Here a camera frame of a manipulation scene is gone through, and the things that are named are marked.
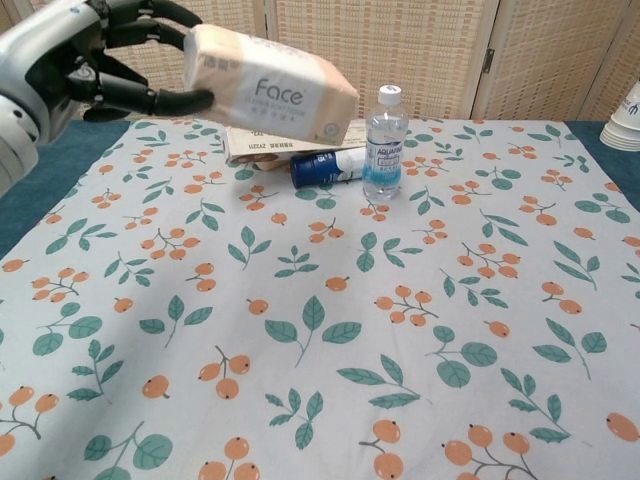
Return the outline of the woven folding screen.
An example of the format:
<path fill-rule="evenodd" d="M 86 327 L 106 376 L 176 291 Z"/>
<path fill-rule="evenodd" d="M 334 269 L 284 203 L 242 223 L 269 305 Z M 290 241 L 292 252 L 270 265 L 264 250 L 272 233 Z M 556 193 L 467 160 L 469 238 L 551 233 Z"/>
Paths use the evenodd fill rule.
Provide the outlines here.
<path fill-rule="evenodd" d="M 201 20 L 337 66 L 364 116 L 604 120 L 640 79 L 640 0 L 174 0 Z"/>

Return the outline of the clear water bottle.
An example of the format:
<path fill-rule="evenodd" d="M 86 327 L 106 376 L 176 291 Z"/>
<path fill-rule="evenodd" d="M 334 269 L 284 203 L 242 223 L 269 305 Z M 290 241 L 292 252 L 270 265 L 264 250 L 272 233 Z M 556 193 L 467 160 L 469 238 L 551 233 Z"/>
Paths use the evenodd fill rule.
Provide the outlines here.
<path fill-rule="evenodd" d="M 376 203 L 392 199 L 401 178 L 401 162 L 409 118 L 402 106 L 402 89 L 383 85 L 366 121 L 363 191 Z"/>

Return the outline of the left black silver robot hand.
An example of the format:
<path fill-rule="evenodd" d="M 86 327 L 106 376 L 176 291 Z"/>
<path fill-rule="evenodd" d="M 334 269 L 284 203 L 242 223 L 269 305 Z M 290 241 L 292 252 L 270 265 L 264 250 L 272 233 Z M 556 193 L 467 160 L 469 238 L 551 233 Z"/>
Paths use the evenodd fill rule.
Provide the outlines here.
<path fill-rule="evenodd" d="M 0 35 L 0 98 L 28 140 L 56 139 L 81 106 L 89 122 L 176 117 L 214 103 L 207 90 L 153 90 L 110 51 L 149 41 L 184 48 L 199 16 L 173 0 L 54 0 Z"/>

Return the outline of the floral printed tablecloth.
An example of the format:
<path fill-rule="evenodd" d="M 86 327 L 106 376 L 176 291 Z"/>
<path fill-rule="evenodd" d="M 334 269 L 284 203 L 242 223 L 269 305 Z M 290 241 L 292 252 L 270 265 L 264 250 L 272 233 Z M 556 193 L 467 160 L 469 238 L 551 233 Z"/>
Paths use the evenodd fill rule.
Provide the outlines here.
<path fill-rule="evenodd" d="M 399 195 L 203 120 L 0 200 L 0 480 L 640 480 L 640 155 L 415 121 Z"/>

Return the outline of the blue white spray can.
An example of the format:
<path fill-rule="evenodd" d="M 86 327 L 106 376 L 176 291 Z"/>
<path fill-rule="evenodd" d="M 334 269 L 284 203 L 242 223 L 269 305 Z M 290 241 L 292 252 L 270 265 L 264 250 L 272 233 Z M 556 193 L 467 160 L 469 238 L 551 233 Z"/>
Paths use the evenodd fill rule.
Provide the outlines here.
<path fill-rule="evenodd" d="M 294 187 L 330 185 L 362 177 L 365 147 L 325 151 L 294 157 L 290 174 Z"/>

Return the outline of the white tissue pack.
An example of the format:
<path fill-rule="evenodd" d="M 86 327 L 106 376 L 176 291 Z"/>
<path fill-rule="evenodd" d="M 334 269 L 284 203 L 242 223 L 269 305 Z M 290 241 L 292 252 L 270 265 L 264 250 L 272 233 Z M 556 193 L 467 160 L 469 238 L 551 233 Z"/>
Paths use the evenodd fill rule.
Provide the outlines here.
<path fill-rule="evenodd" d="M 204 118 L 324 145 L 343 142 L 359 101 L 324 58 L 210 24 L 185 37 L 184 83 L 213 94 Z"/>

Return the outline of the white paper cup stack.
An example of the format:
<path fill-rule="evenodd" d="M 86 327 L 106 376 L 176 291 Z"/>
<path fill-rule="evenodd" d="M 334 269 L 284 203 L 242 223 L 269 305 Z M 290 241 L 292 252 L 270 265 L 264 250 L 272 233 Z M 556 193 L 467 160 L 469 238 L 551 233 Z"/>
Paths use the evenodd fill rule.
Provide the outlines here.
<path fill-rule="evenodd" d="M 640 152 L 640 79 L 604 125 L 600 140 L 617 150 Z"/>

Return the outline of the long white cardboard box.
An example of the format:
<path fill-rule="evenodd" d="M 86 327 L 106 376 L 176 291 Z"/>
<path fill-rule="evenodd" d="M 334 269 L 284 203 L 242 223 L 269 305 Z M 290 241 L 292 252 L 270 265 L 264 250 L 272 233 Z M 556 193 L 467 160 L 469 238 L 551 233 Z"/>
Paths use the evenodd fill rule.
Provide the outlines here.
<path fill-rule="evenodd" d="M 239 128 L 227 128 L 227 161 L 238 156 L 260 153 L 290 153 L 292 156 L 308 152 L 335 151 L 362 147 L 366 143 L 366 126 L 363 119 L 352 120 L 346 135 L 338 146 L 278 137 L 263 132 Z"/>

